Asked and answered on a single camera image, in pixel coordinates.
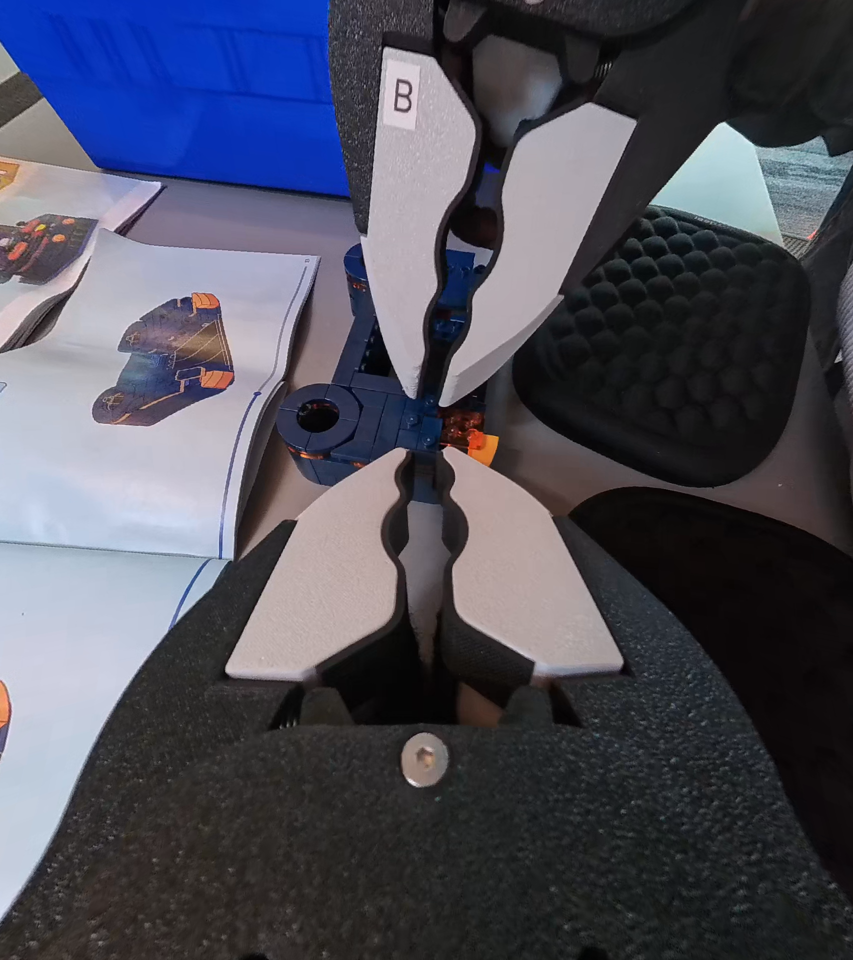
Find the black quilted pad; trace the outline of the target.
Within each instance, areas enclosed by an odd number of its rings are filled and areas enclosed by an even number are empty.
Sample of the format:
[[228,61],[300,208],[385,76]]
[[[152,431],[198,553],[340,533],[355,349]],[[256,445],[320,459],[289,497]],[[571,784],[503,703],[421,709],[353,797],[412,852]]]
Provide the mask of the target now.
[[513,358],[540,422],[643,474],[749,474],[793,410],[810,317],[801,263],[731,225],[649,206]]

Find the purple arcade instruction booklet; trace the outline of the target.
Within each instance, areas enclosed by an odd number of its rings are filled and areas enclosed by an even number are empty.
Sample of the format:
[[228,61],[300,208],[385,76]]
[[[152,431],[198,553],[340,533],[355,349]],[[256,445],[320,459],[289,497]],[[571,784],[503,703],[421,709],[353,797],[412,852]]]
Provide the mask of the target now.
[[117,232],[161,191],[155,181],[0,156],[0,352],[69,294],[98,231]]

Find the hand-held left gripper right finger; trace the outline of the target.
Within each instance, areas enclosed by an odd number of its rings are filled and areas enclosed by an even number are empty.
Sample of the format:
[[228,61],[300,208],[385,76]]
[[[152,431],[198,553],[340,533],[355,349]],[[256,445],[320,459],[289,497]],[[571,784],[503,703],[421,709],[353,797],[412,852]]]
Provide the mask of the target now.
[[454,448],[437,462],[449,552],[441,659],[468,685],[617,674],[624,657],[557,522],[533,495]]

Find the open instruction booklet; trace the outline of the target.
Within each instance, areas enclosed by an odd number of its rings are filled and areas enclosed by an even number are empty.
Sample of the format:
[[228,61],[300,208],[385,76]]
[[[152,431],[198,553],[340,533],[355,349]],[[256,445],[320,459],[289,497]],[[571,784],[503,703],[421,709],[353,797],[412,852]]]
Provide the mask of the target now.
[[0,920],[99,732],[234,558],[316,255],[102,233],[0,354]]

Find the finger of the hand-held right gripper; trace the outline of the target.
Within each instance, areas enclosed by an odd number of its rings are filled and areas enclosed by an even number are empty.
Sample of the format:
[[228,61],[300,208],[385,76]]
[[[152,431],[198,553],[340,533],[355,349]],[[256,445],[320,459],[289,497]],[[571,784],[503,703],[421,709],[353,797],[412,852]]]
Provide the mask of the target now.
[[382,339],[409,398],[420,389],[447,225],[476,170],[478,130],[434,56],[383,49],[361,246]]
[[441,406],[491,378],[556,309],[636,125],[586,102],[517,140],[500,194],[502,239],[471,297],[468,329],[448,361]]

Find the dark blue toy brick console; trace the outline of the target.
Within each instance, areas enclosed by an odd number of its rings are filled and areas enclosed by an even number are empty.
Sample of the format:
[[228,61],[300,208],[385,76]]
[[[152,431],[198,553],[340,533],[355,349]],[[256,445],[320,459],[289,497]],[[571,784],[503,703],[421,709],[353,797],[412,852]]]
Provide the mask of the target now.
[[412,452],[412,498],[437,503],[434,460],[452,448],[491,466],[500,443],[489,430],[486,385],[450,406],[438,389],[408,396],[389,358],[375,313],[361,244],[344,256],[351,326],[330,383],[290,393],[276,431],[300,474],[334,486],[391,450]]

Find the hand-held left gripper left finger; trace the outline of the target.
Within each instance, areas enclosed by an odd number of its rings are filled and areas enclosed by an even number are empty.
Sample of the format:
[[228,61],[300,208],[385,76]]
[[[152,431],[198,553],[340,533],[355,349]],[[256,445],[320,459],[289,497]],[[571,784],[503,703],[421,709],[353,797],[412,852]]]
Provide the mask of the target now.
[[296,519],[241,632],[226,673],[258,681],[307,681],[385,628],[400,574],[384,527],[401,503],[397,448],[327,489]]

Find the black smooth pad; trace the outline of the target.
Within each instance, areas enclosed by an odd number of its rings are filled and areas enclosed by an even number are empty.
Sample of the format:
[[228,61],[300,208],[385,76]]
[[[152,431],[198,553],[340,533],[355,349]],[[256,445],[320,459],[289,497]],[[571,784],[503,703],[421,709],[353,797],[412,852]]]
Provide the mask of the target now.
[[853,559],[780,521],[651,487],[569,518],[717,664],[853,904]]

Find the blue plastic bin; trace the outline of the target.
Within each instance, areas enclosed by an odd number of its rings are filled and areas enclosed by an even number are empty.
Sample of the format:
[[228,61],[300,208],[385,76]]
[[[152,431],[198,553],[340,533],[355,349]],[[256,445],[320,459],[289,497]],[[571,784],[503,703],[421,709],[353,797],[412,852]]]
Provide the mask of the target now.
[[0,1],[0,42],[100,167],[346,197],[325,1]]

